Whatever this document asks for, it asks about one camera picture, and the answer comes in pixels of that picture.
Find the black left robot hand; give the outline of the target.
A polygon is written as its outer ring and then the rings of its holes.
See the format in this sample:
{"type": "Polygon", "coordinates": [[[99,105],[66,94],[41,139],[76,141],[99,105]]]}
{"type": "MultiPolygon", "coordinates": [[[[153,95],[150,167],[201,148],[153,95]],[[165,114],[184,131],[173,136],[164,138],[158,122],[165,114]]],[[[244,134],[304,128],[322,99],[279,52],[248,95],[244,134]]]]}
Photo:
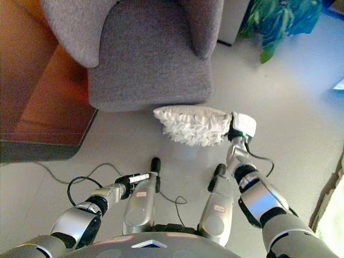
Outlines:
{"type": "Polygon", "coordinates": [[[134,192],[139,182],[147,179],[149,179],[149,173],[125,175],[116,179],[115,183],[120,184],[122,187],[120,199],[128,198],[134,192]]]}

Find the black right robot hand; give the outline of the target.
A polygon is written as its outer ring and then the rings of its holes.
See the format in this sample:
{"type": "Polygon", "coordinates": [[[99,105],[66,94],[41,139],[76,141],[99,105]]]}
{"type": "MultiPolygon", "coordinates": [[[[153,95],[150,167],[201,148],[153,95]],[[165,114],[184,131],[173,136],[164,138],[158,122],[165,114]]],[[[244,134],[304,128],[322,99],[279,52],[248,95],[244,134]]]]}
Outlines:
{"type": "Polygon", "coordinates": [[[227,138],[232,141],[237,137],[245,137],[250,142],[256,132],[256,120],[251,116],[233,111],[227,138]]]}

